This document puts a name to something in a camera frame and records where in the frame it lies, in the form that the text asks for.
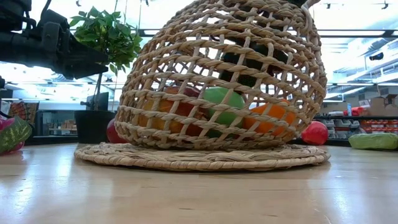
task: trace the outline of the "black pot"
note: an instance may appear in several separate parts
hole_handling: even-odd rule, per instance
[[[99,144],[108,142],[106,127],[115,115],[110,111],[75,111],[79,143]]]

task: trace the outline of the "round woven mat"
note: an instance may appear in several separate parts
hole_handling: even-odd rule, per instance
[[[138,166],[173,171],[271,170],[320,164],[330,155],[313,146],[284,145],[250,151],[161,151],[131,144],[100,144],[75,151],[75,157],[97,164]]]

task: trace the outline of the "wooden table surface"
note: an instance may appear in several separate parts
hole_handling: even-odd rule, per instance
[[[76,144],[0,157],[0,223],[397,223],[398,153],[328,147],[330,163],[271,172],[97,166]]]

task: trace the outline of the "wicker dome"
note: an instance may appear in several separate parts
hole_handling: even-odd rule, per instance
[[[308,12],[313,3],[198,0],[179,11],[127,77],[119,135],[132,144],[201,150],[264,148],[298,136],[326,95],[320,37]],[[222,102],[204,99],[215,86],[226,90]],[[250,110],[264,104],[261,113]],[[218,122],[226,113],[233,122]],[[242,125],[250,119],[251,126]],[[257,131],[264,122],[270,128]]]

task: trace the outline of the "green leaves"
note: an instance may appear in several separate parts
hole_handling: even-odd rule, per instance
[[[112,14],[99,12],[92,7],[89,12],[80,11],[79,16],[72,17],[70,26],[73,27],[84,21],[76,28],[75,37],[81,43],[109,56],[109,69],[118,75],[120,70],[126,72],[126,67],[141,51],[142,38],[136,27],[120,21],[121,13]]]
[[[16,116],[14,122],[0,132],[0,154],[13,150],[31,134],[32,128],[28,122]]]

